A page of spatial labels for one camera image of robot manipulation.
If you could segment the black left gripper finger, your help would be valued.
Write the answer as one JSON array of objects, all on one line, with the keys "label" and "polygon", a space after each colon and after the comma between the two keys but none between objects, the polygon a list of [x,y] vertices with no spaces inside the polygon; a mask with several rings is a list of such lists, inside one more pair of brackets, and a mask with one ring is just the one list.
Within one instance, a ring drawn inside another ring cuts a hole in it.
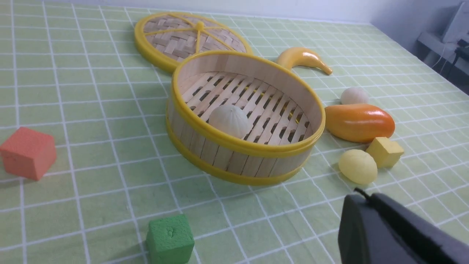
[{"label": "black left gripper finger", "polygon": [[467,264],[468,245],[382,193],[355,188],[338,232],[344,264]]}]

